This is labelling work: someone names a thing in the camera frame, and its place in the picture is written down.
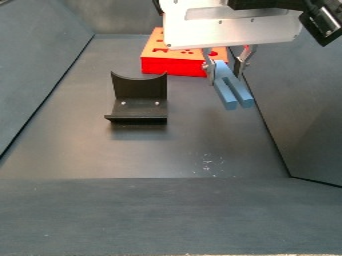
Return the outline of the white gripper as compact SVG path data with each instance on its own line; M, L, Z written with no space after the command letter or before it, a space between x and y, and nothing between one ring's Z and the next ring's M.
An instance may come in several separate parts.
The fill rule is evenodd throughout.
M234 63L234 75L241 78L258 49L256 44L289 42L301 33L300 12L294 10L234 10L229 0L159 0L159 3L165 44L171 50L203 48L202 69L210 84L217 67L210 47L245 45Z

